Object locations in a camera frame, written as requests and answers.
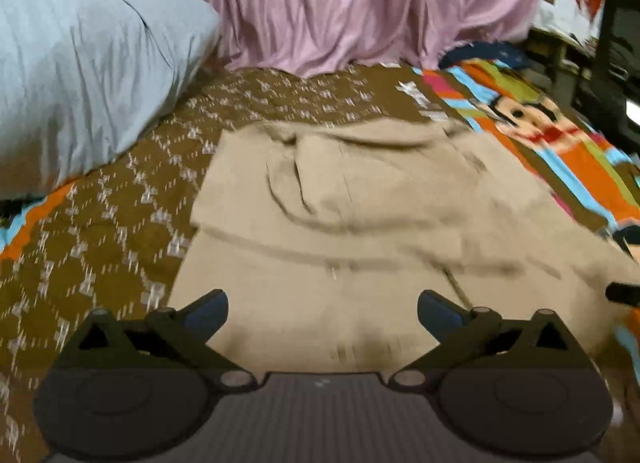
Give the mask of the black cabinet at right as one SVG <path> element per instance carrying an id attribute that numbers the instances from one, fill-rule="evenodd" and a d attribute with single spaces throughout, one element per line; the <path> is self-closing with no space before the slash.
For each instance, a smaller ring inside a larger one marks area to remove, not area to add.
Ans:
<path id="1" fill-rule="evenodd" d="M 639 151 L 639 0 L 605 0 L 590 79 L 574 102 L 614 146 Z"/>

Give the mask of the light grey pillow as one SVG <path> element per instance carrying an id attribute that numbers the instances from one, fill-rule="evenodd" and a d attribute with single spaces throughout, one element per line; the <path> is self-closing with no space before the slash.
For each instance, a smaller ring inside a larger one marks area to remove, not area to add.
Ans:
<path id="1" fill-rule="evenodd" d="M 202 0 L 1 0 L 1 197 L 110 163 L 174 110 L 220 37 Z"/>

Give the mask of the brown patterned bedspread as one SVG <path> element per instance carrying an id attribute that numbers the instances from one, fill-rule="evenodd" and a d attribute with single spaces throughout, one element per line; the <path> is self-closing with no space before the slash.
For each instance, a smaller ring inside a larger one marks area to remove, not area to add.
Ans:
<path id="1" fill-rule="evenodd" d="M 32 209 L 1 255 L 1 457 L 37 462 L 32 393 L 88 311 L 138 319 L 166 303 L 193 237 L 193 201 L 220 134 L 261 120 L 344 124 L 420 119 L 428 99 L 460 96 L 447 73 L 351 66 L 312 79 L 268 69 L 205 76 L 121 158 Z"/>

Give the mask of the beige hooded sweatshirt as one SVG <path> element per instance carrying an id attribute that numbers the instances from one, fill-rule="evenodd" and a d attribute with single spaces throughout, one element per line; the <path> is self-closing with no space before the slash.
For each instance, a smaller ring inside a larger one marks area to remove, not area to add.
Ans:
<path id="1" fill-rule="evenodd" d="M 172 287 L 229 298 L 210 346 L 254 373 L 392 372 L 436 344 L 433 290 L 506 318 L 555 311 L 595 353 L 639 266 L 567 215 L 498 140 L 464 124 L 262 122 L 224 133 Z"/>

